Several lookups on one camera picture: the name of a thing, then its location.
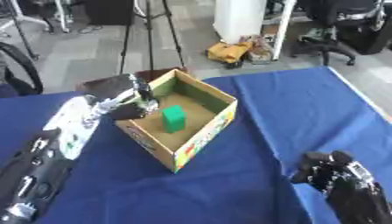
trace chair base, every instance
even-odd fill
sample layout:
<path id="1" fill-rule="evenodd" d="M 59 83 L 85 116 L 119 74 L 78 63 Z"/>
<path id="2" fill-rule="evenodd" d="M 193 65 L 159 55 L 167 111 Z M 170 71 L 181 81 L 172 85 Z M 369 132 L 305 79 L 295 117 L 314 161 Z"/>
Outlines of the chair base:
<path id="1" fill-rule="evenodd" d="M 355 65 L 355 56 L 348 50 L 341 48 L 334 39 L 317 39 L 303 36 L 291 48 L 291 57 L 295 58 L 298 54 L 319 52 L 323 57 L 324 66 L 329 66 L 329 53 L 338 53 L 347 56 L 350 60 L 348 66 Z"/>

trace tripod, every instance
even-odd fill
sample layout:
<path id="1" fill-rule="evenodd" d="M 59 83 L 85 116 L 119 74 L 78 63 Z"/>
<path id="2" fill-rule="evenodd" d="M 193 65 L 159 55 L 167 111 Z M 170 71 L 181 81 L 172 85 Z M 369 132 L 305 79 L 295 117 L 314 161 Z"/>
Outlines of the tripod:
<path id="1" fill-rule="evenodd" d="M 20 38 L 22 39 L 24 47 L 26 48 L 26 51 L 29 53 L 29 56 L 33 60 L 38 60 L 39 56 L 32 50 L 32 47 L 30 46 L 25 34 L 23 33 L 22 28 L 20 27 L 19 18 L 17 17 L 17 16 L 21 15 L 21 13 L 22 13 L 20 8 L 13 7 L 15 5 L 15 1 L 12 2 L 11 0 L 4 0 L 3 2 L 5 4 L 5 6 L 8 8 L 8 10 L 10 11 L 10 16 L 12 17 L 12 21 L 11 21 L 12 23 L 10 23 L 10 24 L 14 24 L 17 27 L 17 32 L 19 32 Z"/>
<path id="2" fill-rule="evenodd" d="M 136 10 L 137 12 L 135 13 L 135 16 L 138 16 L 142 19 L 145 20 L 145 25 L 147 28 L 147 32 L 148 32 L 148 42 L 149 42 L 149 60 L 150 60 L 150 76 L 152 76 L 152 73 L 154 71 L 154 52 L 152 49 L 152 20 L 155 18 L 160 18 L 162 16 L 166 16 L 167 17 L 167 21 L 169 23 L 170 29 L 171 29 L 171 35 L 173 37 L 173 41 L 174 44 L 176 46 L 176 51 L 178 54 L 178 58 L 179 61 L 181 63 L 182 67 L 185 67 L 185 63 L 184 63 L 184 59 L 182 56 L 182 48 L 179 45 L 179 39 L 177 37 L 177 33 L 174 29 L 174 24 L 172 22 L 172 12 L 169 9 L 169 6 L 167 4 L 167 0 L 162 0 L 163 5 L 164 5 L 164 12 L 161 14 L 157 14 L 157 15 L 151 15 L 151 1 L 150 0 L 146 0 L 145 2 L 145 7 L 146 7 L 146 13 L 145 15 L 142 15 L 143 12 L 138 8 L 137 5 L 137 1 L 135 1 L 134 3 L 131 3 L 130 9 L 129 9 L 129 17 L 127 18 L 127 24 L 126 24 L 126 30 L 125 30 L 125 37 L 124 37 L 124 44 L 123 44 L 123 49 L 121 52 L 121 56 L 122 56 L 122 61 L 121 61 L 121 65 L 120 65 L 120 74 L 123 73 L 123 69 L 124 69 L 124 64 L 125 64 L 125 59 L 127 57 L 127 49 L 128 49 L 128 43 L 129 43 L 129 37 L 130 37 L 130 26 L 132 24 L 132 18 L 133 18 L 133 10 L 134 10 L 134 6 L 136 6 Z"/>

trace screw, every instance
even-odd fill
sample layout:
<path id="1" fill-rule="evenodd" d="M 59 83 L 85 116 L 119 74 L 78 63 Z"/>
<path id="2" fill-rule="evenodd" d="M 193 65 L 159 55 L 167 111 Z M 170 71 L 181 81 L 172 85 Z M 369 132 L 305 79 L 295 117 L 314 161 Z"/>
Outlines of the screw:
<path id="1" fill-rule="evenodd" d="M 52 157 L 54 157 L 54 151 L 53 151 L 53 150 L 49 150 L 49 151 L 46 153 L 46 155 L 47 155 L 49 158 L 52 158 Z"/>
<path id="2" fill-rule="evenodd" d="M 8 221 L 10 219 L 10 216 L 5 215 L 2 217 L 2 221 Z"/>

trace white pillar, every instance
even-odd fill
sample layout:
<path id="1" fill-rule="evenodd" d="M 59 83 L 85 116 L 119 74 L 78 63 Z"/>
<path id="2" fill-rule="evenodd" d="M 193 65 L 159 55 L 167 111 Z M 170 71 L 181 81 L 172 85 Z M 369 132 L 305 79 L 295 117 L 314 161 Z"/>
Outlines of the white pillar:
<path id="1" fill-rule="evenodd" d="M 213 27 L 223 41 L 236 44 L 241 36 L 260 34 L 267 0 L 217 0 Z"/>

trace cardboard box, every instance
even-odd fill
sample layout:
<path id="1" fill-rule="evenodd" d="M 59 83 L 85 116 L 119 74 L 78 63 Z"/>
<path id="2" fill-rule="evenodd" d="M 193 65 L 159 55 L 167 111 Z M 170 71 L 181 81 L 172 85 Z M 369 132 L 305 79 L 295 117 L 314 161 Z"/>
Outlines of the cardboard box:
<path id="1" fill-rule="evenodd" d="M 172 70 L 150 83 L 160 110 L 179 105 L 185 111 L 185 129 L 165 132 L 161 111 L 141 120 L 116 124 L 162 164 L 178 172 L 235 118 L 237 100 L 218 88 Z"/>

